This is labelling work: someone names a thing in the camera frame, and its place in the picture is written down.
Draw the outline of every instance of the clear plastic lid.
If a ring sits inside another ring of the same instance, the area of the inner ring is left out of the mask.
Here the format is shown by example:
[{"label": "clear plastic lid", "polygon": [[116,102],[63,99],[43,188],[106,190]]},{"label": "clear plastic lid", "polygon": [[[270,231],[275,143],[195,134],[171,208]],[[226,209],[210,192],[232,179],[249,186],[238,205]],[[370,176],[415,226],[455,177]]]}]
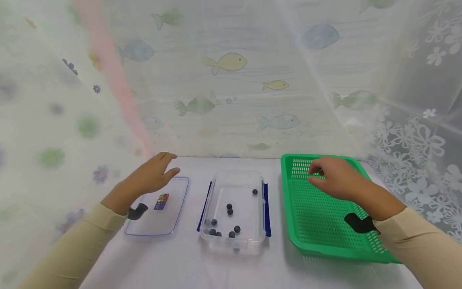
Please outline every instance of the clear plastic lid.
[{"label": "clear plastic lid", "polygon": [[161,190],[143,195],[132,207],[139,203],[148,210],[136,221],[129,220],[125,234],[139,237],[155,237],[173,232],[183,207],[188,190],[189,178],[175,177]]}]

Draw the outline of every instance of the fabric wall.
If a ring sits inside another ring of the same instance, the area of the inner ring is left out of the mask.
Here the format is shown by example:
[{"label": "fabric wall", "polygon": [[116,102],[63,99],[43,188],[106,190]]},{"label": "fabric wall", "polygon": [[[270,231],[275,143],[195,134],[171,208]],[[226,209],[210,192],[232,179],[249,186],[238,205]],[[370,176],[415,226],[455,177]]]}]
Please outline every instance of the fabric wall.
[{"label": "fabric wall", "polygon": [[356,156],[462,242],[460,0],[0,0],[0,21],[0,288],[161,150]]}]

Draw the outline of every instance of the beige sleeve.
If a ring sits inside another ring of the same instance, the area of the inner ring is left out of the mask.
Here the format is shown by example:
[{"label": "beige sleeve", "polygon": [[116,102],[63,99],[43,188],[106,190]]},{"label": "beige sleeve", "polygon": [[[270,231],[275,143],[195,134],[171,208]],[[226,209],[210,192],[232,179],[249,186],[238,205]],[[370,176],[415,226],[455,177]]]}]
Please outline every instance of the beige sleeve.
[{"label": "beige sleeve", "polygon": [[383,246],[414,274],[425,289],[462,288],[462,245],[410,208],[374,221]]},{"label": "beige sleeve", "polygon": [[98,203],[58,240],[18,288],[78,288],[126,219]]}]

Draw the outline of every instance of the small card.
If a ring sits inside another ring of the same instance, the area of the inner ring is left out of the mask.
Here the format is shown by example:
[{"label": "small card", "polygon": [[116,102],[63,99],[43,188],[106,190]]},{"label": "small card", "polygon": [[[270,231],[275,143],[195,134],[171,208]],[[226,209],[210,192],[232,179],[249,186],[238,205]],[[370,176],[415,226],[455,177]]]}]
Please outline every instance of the small card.
[{"label": "small card", "polygon": [[169,199],[170,194],[160,194],[159,199],[157,199],[157,203],[154,206],[154,210],[163,210],[167,200]]}]

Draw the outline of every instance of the green plastic basket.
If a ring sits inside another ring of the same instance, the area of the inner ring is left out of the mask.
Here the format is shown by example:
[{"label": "green plastic basket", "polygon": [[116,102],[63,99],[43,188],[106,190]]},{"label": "green plastic basket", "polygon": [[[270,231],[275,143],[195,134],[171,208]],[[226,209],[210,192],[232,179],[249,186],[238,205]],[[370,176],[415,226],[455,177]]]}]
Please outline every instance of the green plastic basket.
[{"label": "green plastic basket", "polygon": [[[291,242],[305,255],[400,263],[382,247],[375,232],[359,234],[344,221],[349,213],[356,213],[361,219],[367,217],[360,206],[332,198],[308,181],[310,164],[320,157],[322,155],[319,154],[285,154],[281,157],[287,228]],[[357,160],[340,158],[369,178]]]}]

